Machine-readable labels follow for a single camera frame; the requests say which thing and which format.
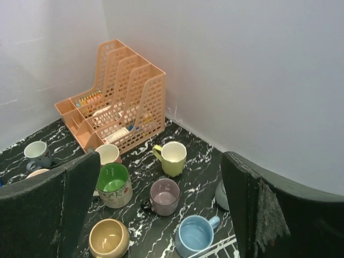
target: white wall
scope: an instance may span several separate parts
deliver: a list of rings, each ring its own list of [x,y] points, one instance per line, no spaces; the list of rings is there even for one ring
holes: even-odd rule
[[[220,150],[344,194],[344,2],[103,0],[167,73],[167,111]]]
[[[108,39],[101,1],[0,0],[0,149],[92,87],[97,47]]]

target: yellow mug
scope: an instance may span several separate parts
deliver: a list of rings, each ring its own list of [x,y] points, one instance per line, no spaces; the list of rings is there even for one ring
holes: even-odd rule
[[[187,160],[186,147],[177,141],[170,141],[164,146],[155,145],[153,154],[161,161],[166,175],[175,177],[183,172]]]
[[[129,233],[122,222],[103,219],[91,230],[89,247],[94,258],[122,257],[129,247]]]

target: pink mug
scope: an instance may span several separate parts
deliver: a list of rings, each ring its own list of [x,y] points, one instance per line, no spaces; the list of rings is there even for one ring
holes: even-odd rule
[[[141,203],[143,210],[154,211],[160,216],[170,216],[177,210],[181,191],[173,180],[161,178],[153,183],[149,197]]]
[[[122,163],[119,149],[114,144],[104,144],[96,148],[96,152],[101,156],[101,167],[109,163]]]

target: mug handle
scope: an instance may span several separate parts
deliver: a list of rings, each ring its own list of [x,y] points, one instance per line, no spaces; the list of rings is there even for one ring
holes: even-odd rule
[[[214,216],[210,220],[208,220],[208,222],[209,222],[210,226],[214,230],[215,228],[218,227],[218,225],[220,225],[220,217],[219,216]]]
[[[153,147],[153,154],[154,154],[154,156],[156,156],[157,159],[160,160],[160,161],[162,160],[161,154],[159,154],[159,152],[161,153],[161,149],[162,149],[162,147],[159,146],[159,145],[155,145],[155,146]]]
[[[141,202],[141,209],[144,211],[153,211],[152,202],[150,198],[144,199]]]
[[[34,172],[38,169],[41,169],[41,167],[37,166],[36,162],[34,162],[33,160],[26,165],[26,170],[29,172]]]

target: ceramic mug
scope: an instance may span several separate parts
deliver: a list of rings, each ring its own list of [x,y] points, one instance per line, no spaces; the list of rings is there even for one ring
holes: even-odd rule
[[[145,211],[152,210],[160,216],[170,216],[177,207],[181,191],[176,182],[168,178],[155,181],[150,188],[149,199],[141,203]]]
[[[119,149],[114,144],[104,144],[96,148],[101,157],[101,167],[109,163],[122,163]]]
[[[220,218],[215,216],[206,220],[202,216],[188,216],[181,222],[176,233],[176,249],[179,255],[187,258],[210,247],[214,240],[214,229],[220,224]]]
[[[129,233],[123,223],[115,219],[103,219],[91,230],[89,247],[93,257],[122,257],[129,247]]]
[[[24,155],[30,159],[30,162],[26,166],[26,170],[29,172],[41,168],[49,168],[53,163],[50,150],[43,141],[35,141],[27,145],[24,149]]]
[[[46,171],[49,171],[49,169],[46,169],[46,168],[38,169],[38,170],[32,172],[31,174],[29,174],[26,178],[37,176],[37,175],[42,174],[42,173],[44,173]]]
[[[223,180],[221,180],[221,182],[216,187],[215,200],[218,205],[220,205],[224,210],[230,211],[230,206],[228,204],[226,189]]]
[[[180,142],[170,141],[162,147],[155,145],[153,154],[161,161],[162,170],[166,175],[175,177],[183,172],[187,160],[187,149]]]
[[[107,207],[117,209],[125,206],[133,196],[130,175],[126,167],[118,163],[103,166],[96,190]]]

